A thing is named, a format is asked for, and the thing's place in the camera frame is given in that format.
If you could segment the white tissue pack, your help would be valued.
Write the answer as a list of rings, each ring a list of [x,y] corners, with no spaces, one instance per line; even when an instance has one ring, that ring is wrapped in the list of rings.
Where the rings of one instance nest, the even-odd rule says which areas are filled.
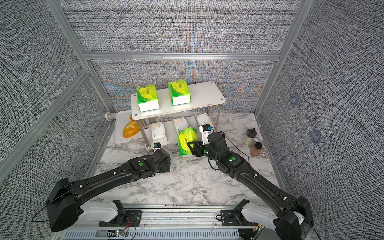
[[[173,119],[173,123],[177,133],[190,127],[185,117]]]
[[[152,123],[151,132],[154,143],[162,143],[168,140],[164,122]]]
[[[214,121],[207,113],[196,115],[196,120],[199,127],[203,125],[210,125],[212,128],[214,127]]]

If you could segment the green tissue pack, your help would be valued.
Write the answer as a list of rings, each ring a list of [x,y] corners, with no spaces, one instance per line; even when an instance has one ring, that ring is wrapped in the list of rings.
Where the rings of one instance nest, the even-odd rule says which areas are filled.
[[[178,146],[179,146],[179,155],[181,157],[191,155],[191,150],[188,147],[188,143],[193,143],[198,140],[197,130],[194,128],[187,128],[178,132]]]
[[[173,106],[189,104],[191,102],[191,92],[186,80],[168,82],[168,88]]]
[[[140,112],[147,112],[160,108],[159,98],[155,85],[148,85],[137,88],[137,99]]]

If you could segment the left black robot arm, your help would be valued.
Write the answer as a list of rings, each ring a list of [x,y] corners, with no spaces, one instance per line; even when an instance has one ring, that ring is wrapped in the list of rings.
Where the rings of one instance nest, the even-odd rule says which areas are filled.
[[[60,232],[72,226],[85,211],[81,206],[92,198],[120,185],[136,182],[170,171],[171,158],[163,149],[152,155],[128,160],[124,164],[102,174],[74,182],[59,180],[51,191],[46,209],[52,232]]]

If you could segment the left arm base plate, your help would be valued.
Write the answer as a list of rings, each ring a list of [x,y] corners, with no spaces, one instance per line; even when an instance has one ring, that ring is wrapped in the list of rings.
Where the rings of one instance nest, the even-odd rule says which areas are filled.
[[[111,221],[100,221],[99,227],[126,227],[127,225],[138,227],[141,222],[141,210],[125,210],[123,204],[119,200],[113,200],[115,207],[117,207],[118,214]]]

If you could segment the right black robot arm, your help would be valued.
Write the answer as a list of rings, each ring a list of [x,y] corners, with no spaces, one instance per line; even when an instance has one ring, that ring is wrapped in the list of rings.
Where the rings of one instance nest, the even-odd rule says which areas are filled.
[[[272,184],[239,154],[230,151],[223,132],[213,132],[207,136],[207,143],[189,142],[187,145],[196,157],[205,156],[216,161],[221,172],[244,184],[261,198],[276,218],[271,220],[275,231],[282,240],[303,240],[314,226],[310,202],[286,193]]]

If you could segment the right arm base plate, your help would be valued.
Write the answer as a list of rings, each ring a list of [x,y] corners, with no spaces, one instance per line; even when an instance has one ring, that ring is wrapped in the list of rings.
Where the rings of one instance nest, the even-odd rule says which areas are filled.
[[[229,226],[257,226],[259,223],[249,222],[242,214],[246,204],[249,204],[249,200],[242,200],[232,210],[221,210],[220,214],[216,216],[218,221],[221,221],[225,227]]]

